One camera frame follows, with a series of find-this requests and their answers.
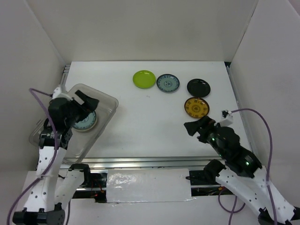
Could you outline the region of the yellow brown patterned plate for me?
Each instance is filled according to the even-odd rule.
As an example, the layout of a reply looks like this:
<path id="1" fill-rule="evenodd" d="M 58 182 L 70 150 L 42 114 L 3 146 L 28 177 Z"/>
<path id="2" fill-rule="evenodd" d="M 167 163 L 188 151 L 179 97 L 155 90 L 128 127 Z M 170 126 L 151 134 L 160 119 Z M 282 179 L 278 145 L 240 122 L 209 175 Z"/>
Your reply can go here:
<path id="1" fill-rule="evenodd" d="M 210 106 L 202 98 L 191 97 L 184 103 L 185 112 L 194 119 L 201 119 L 210 112 Z"/>

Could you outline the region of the black plate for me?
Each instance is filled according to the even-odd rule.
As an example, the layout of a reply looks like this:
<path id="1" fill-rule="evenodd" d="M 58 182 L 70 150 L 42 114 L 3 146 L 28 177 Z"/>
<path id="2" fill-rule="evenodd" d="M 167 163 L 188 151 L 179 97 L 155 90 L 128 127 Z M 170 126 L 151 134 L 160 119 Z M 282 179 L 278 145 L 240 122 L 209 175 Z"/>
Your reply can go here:
<path id="1" fill-rule="evenodd" d="M 210 85 L 202 79 L 192 79 L 187 84 L 188 92 L 197 98 L 204 98 L 210 94 Z"/>

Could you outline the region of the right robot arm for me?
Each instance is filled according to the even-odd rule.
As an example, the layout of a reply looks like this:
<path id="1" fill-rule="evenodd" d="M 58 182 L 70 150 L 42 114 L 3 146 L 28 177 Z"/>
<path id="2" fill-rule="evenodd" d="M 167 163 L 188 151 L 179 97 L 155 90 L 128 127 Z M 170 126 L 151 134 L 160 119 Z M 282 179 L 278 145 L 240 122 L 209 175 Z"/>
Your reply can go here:
<path id="1" fill-rule="evenodd" d="M 261 225 L 289 225 L 299 220 L 300 209 L 290 204 L 267 178 L 267 169 L 254 153 L 240 144 L 231 127 L 208 116 L 184 123 L 190 136 L 209 144 L 224 160 L 210 161 L 203 169 L 208 183 L 218 183 L 240 198 L 258 217 Z"/>

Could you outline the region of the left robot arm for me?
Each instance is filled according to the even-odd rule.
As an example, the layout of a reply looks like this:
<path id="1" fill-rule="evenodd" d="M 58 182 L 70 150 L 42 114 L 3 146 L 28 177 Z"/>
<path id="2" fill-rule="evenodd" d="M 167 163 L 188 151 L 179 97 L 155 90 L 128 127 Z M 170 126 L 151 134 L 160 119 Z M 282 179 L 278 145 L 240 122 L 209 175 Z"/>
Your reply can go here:
<path id="1" fill-rule="evenodd" d="M 94 112 L 99 100 L 78 90 L 75 94 L 83 101 L 78 103 L 67 93 L 56 89 L 45 106 L 34 88 L 30 93 L 40 104 L 47 119 L 39 136 L 39 159 L 36 178 L 12 204 L 6 223 L 15 225 L 64 225 L 68 223 L 66 207 L 80 186 L 92 183 L 87 164 L 73 164 L 60 186 L 57 186 L 60 167 L 72 137 L 72 127 Z"/>

